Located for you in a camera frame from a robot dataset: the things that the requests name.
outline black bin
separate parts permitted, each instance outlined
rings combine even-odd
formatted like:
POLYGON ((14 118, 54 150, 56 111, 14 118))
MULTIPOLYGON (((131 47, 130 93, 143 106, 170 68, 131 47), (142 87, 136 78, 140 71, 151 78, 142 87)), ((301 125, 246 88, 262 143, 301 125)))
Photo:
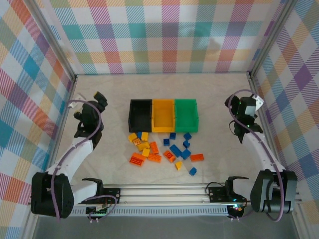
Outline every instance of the black bin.
POLYGON ((152 100, 131 100, 129 131, 152 131, 152 100))

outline yellow bin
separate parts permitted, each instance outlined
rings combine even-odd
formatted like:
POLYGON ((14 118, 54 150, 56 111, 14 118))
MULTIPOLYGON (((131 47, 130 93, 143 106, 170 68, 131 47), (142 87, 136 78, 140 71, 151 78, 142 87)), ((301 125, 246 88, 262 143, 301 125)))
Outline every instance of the yellow bin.
POLYGON ((175 132, 175 100, 153 99, 152 132, 175 132))

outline green bin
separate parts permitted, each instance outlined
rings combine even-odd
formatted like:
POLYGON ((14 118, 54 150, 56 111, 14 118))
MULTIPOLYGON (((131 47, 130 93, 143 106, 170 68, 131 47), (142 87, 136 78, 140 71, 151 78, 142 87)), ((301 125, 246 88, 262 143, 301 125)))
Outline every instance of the green bin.
POLYGON ((198 132, 195 99, 175 99, 175 132, 198 132))

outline colorful checkered wall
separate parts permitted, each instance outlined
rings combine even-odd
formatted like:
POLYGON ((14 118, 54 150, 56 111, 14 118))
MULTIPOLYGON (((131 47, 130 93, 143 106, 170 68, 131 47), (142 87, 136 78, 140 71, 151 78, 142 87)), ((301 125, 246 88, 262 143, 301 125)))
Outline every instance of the colorful checkered wall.
POLYGON ((71 80, 22 0, 0 0, 0 239, 15 239, 71 80))
POLYGON ((281 162, 319 238, 319 0, 300 0, 257 74, 281 162))
POLYGON ((285 0, 37 2, 75 72, 121 74, 246 72, 285 0))

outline storage bin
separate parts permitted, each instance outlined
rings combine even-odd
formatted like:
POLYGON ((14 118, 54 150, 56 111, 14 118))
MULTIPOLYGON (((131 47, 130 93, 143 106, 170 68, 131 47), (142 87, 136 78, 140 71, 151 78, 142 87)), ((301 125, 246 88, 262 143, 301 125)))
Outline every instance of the storage bin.
POLYGON ((175 132, 198 132, 198 111, 195 99, 175 99, 175 132))
POLYGON ((152 100, 131 100, 129 131, 152 131, 152 100))
POLYGON ((152 132, 175 132, 173 99, 155 99, 152 105, 152 132))

